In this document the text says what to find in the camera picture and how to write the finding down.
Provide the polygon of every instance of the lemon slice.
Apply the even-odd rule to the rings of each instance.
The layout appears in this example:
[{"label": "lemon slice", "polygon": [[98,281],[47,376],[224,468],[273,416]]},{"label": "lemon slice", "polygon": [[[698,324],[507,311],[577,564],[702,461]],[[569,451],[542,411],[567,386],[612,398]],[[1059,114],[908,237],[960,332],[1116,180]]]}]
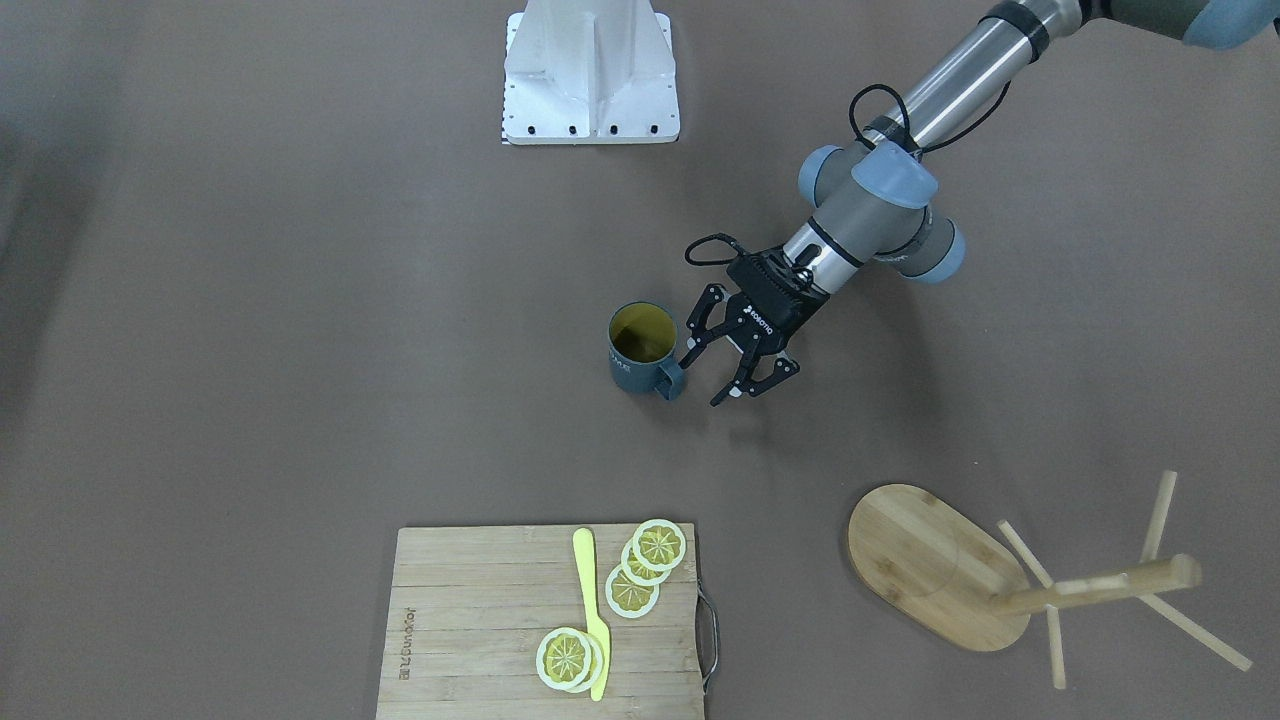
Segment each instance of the lemon slice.
[{"label": "lemon slice", "polygon": [[685,559],[685,533],[671,520],[645,520],[631,536],[636,562],[655,573],[666,573]]},{"label": "lemon slice", "polygon": [[609,573],[604,587],[609,591],[604,598],[620,618],[643,618],[653,610],[653,603],[658,602],[658,585],[635,584],[631,578],[622,574],[622,565]]},{"label": "lemon slice", "polygon": [[538,676],[548,688],[577,687],[591,670],[591,641],[573,628],[556,628],[538,646]]},{"label": "lemon slice", "polygon": [[631,550],[631,543],[628,542],[622,547],[622,574],[632,583],[649,588],[671,577],[671,570],[658,573],[657,570],[645,568],[636,559],[636,553]]},{"label": "lemon slice", "polygon": [[591,633],[584,634],[586,635],[586,642],[591,644],[591,671],[588,673],[585,680],[564,691],[567,693],[582,693],[591,689],[595,680],[600,678],[600,671],[604,670],[604,648],[600,647],[600,641],[595,639],[595,635]]}]

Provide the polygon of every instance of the yellow knife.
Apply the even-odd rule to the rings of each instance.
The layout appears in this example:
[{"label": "yellow knife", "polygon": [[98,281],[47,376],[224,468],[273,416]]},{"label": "yellow knife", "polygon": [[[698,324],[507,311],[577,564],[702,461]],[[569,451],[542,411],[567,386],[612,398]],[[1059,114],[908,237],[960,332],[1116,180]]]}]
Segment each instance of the yellow knife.
[{"label": "yellow knife", "polygon": [[573,530],[573,560],[577,561],[577,582],[582,585],[582,605],[586,607],[586,632],[604,648],[600,676],[591,685],[591,700],[604,697],[604,683],[609,679],[609,626],[600,619],[595,601],[595,536],[589,528]]}]

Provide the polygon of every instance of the knife handle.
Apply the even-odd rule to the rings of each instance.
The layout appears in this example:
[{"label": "knife handle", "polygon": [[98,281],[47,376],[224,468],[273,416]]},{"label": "knife handle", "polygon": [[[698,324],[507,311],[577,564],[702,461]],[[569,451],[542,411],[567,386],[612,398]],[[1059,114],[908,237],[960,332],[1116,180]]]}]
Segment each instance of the knife handle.
[{"label": "knife handle", "polygon": [[595,602],[595,536],[590,528],[573,530],[573,560],[577,562],[577,582],[582,585],[582,605],[588,618],[599,618]]}]

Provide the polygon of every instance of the wooden cutting board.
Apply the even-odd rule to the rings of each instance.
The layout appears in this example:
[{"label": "wooden cutting board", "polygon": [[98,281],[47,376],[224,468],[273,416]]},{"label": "wooden cutting board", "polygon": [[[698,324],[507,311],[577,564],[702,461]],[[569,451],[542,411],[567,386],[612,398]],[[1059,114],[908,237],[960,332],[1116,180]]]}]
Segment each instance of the wooden cutting board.
[{"label": "wooden cutting board", "polygon": [[[600,616],[613,637],[604,700],[553,691],[535,653],[559,626],[585,629],[573,530],[595,533]],[[378,720],[703,720],[695,644],[694,525],[654,609],[618,618],[605,578],[636,525],[404,528],[396,547]]]}]

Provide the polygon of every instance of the blue mug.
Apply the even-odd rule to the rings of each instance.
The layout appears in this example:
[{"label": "blue mug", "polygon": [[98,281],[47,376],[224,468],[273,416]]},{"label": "blue mug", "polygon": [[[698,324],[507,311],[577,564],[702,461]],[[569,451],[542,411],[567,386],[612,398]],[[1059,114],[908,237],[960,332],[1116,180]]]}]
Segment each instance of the blue mug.
[{"label": "blue mug", "polygon": [[653,302],[618,307],[609,320],[609,369],[627,392],[658,391],[676,400],[685,389],[685,370],[676,361],[676,320]]}]

